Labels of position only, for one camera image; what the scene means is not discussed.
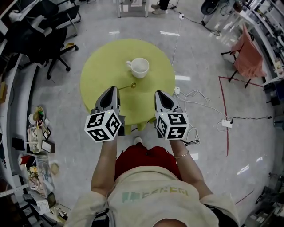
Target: chair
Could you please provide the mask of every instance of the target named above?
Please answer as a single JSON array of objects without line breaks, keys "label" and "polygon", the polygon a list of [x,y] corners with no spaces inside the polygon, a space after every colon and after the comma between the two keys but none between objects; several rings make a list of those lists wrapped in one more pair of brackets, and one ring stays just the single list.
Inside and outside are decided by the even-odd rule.
[{"label": "chair", "polygon": [[53,30],[46,37],[43,33],[34,29],[27,20],[16,21],[7,31],[5,38],[7,39],[6,48],[10,52],[26,55],[30,62],[24,67],[32,63],[44,64],[52,59],[47,72],[47,79],[50,79],[50,72],[57,60],[66,66],[66,71],[70,71],[70,67],[63,61],[61,55],[75,49],[79,49],[76,45],[72,45],[61,50],[64,47],[64,41],[67,35],[67,28]]},{"label": "chair", "polygon": [[[123,0],[116,0],[116,11],[117,11],[117,17],[121,18],[120,16],[120,8],[119,3]],[[145,3],[145,17],[148,17],[148,11],[149,11],[149,0],[143,0],[143,3]]]},{"label": "chair", "polygon": [[[59,12],[59,5],[68,1],[73,3],[74,6]],[[70,25],[74,27],[75,33],[70,36],[74,37],[78,34],[75,23],[81,21],[79,8],[80,6],[76,5],[74,0],[65,0],[63,2],[60,2],[59,4],[55,4],[50,0],[42,0],[29,12],[28,17],[35,18],[39,15],[43,15],[45,19],[39,24],[39,27],[44,30],[48,27],[51,27],[52,30],[55,30],[59,25],[69,21],[70,24],[66,25],[66,27]],[[73,19],[75,19],[77,15],[79,16],[79,20],[73,22]]]},{"label": "chair", "polygon": [[225,54],[233,55],[235,59],[234,66],[236,71],[229,79],[229,82],[231,82],[234,75],[239,72],[242,76],[249,78],[245,85],[245,88],[247,88],[252,78],[266,76],[266,73],[262,71],[262,56],[254,46],[245,25],[243,25],[243,35],[240,40],[231,48],[231,51],[221,53],[221,55]]}]

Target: round yellow table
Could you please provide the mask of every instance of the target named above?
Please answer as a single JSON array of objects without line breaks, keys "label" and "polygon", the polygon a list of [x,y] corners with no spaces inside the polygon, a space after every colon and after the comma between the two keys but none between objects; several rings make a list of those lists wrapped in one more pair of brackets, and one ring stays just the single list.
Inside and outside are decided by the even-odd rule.
[{"label": "round yellow table", "polygon": [[[145,58],[150,68],[142,78],[135,78],[126,66],[126,61]],[[138,39],[120,39],[106,44],[94,52],[82,70],[80,92],[90,113],[99,96],[109,87],[122,88],[136,83],[135,88],[119,91],[120,113],[126,116],[126,134],[131,126],[137,125],[142,131],[148,121],[155,117],[154,94],[157,90],[173,94],[174,69],[167,56],[159,48]]]}]

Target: office chair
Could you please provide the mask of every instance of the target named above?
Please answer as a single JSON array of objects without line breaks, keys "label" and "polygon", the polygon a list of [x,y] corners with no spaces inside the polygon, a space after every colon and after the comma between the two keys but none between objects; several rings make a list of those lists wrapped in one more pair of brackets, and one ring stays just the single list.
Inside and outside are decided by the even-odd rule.
[{"label": "office chair", "polygon": [[[73,3],[74,6],[59,12],[58,6],[68,1]],[[75,23],[81,21],[79,8],[80,6],[76,5],[74,0],[65,0],[63,2],[60,2],[59,4],[55,4],[50,0],[42,0],[38,4],[36,4],[33,9],[28,13],[28,17],[36,18],[39,15],[43,15],[45,19],[42,20],[42,22],[39,24],[39,27],[43,30],[48,27],[51,27],[52,30],[55,30],[59,25],[69,21],[70,24],[66,25],[66,27],[70,25],[74,27],[75,33],[71,35],[72,37],[74,37],[78,34]],[[75,19],[77,15],[79,15],[79,20],[73,22],[72,20]]]},{"label": "office chair", "polygon": [[70,71],[70,67],[60,56],[73,48],[76,51],[79,49],[76,45],[73,45],[61,50],[64,47],[66,35],[66,27],[53,30],[45,37],[43,33],[34,29],[27,20],[16,21],[5,35],[8,41],[6,48],[10,52],[24,54],[29,58],[30,62],[25,64],[24,67],[32,63],[46,63],[47,65],[49,60],[52,59],[47,72],[47,79],[49,80],[51,78],[50,72],[57,60],[66,66],[66,71]]}]

